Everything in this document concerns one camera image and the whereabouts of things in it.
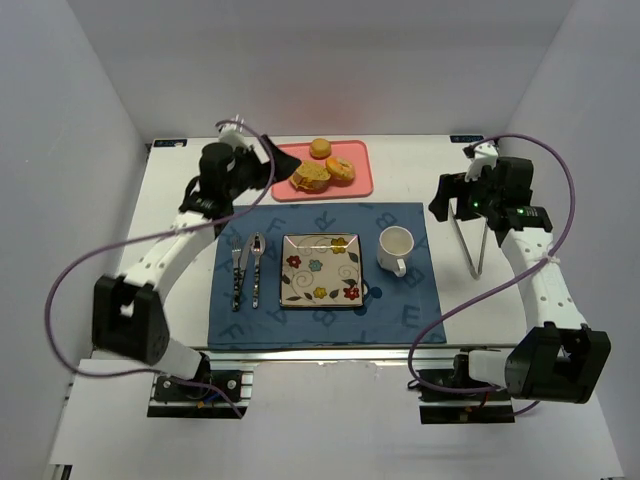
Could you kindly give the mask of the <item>orange glazed bagel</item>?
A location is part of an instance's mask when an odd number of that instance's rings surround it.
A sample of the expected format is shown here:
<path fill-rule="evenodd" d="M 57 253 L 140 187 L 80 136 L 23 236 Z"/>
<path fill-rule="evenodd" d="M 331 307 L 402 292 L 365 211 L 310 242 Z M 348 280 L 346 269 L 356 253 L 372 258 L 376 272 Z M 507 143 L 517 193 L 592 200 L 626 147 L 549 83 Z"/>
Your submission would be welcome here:
<path fill-rule="evenodd" d="M 353 163 L 339 156 L 327 158 L 325 160 L 325 168 L 331 177 L 331 181 L 337 185 L 351 184 L 356 178 L 356 169 Z"/>

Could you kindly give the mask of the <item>metal kitchen tongs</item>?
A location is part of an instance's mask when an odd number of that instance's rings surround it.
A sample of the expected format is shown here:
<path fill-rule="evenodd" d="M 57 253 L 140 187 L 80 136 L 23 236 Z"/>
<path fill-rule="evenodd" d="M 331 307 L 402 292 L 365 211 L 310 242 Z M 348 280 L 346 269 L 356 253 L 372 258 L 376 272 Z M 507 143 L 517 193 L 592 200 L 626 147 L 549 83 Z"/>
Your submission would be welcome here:
<path fill-rule="evenodd" d="M 449 223 L 460 247 L 462 258 L 473 280 L 483 274 L 489 229 L 483 217 L 462 221 L 455 215 L 455 202 L 448 205 Z"/>

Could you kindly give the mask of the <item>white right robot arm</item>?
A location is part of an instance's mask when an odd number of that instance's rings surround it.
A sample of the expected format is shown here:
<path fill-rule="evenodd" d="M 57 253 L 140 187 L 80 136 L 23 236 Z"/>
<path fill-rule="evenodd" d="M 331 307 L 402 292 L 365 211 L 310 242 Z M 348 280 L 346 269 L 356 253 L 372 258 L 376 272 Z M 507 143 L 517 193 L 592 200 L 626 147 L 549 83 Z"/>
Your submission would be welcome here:
<path fill-rule="evenodd" d="M 591 329 L 551 253 L 552 224 L 532 205 L 531 161 L 498 157 L 441 175 L 430 212 L 440 222 L 483 217 L 518 279 L 528 332 L 510 351 L 472 349 L 454 362 L 455 384 L 505 389 L 517 399 L 586 403 L 611 351 Z"/>

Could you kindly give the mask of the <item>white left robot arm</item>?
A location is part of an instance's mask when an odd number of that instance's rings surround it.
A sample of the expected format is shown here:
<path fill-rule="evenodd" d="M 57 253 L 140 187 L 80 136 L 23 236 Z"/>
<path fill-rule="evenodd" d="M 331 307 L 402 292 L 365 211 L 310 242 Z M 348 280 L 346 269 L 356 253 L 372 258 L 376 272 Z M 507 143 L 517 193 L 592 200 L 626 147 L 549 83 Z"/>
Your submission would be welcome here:
<path fill-rule="evenodd" d="M 135 360 L 157 373 L 190 385 L 210 371 L 204 354 L 173 339 L 164 301 L 186 268 L 224 230 L 233 202 L 247 190 L 264 191 L 287 180 L 301 160 L 259 138 L 271 159 L 263 163 L 239 134 L 224 134 L 205 145 L 199 173 L 188 184 L 168 233 L 118 276 L 104 275 L 94 286 L 92 343 L 95 348 Z"/>

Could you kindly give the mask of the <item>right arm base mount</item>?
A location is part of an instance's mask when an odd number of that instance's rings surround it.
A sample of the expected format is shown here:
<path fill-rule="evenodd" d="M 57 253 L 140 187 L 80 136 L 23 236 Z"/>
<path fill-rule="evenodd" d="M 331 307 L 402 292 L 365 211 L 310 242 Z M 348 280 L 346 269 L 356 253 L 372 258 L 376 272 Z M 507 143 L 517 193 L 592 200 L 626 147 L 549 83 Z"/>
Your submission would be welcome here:
<path fill-rule="evenodd" d="M 468 375 L 468 357 L 454 357 L 451 367 L 422 368 L 417 373 L 422 381 L 451 389 L 485 388 L 487 384 Z M 511 397 L 505 391 L 450 393 L 426 388 L 416 381 L 407 386 L 419 393 L 422 425 L 509 424 L 515 422 Z"/>

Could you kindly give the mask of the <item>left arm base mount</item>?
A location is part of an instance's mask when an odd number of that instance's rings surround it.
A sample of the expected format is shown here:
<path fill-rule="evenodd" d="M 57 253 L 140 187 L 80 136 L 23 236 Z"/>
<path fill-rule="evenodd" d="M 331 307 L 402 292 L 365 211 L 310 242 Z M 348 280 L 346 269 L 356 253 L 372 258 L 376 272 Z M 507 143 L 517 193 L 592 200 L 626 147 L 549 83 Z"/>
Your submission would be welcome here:
<path fill-rule="evenodd" d="M 253 372 L 213 367 L 209 383 L 215 387 L 193 388 L 156 376 L 147 407 L 148 418 L 239 420 L 231 404 L 244 414 L 251 398 Z"/>

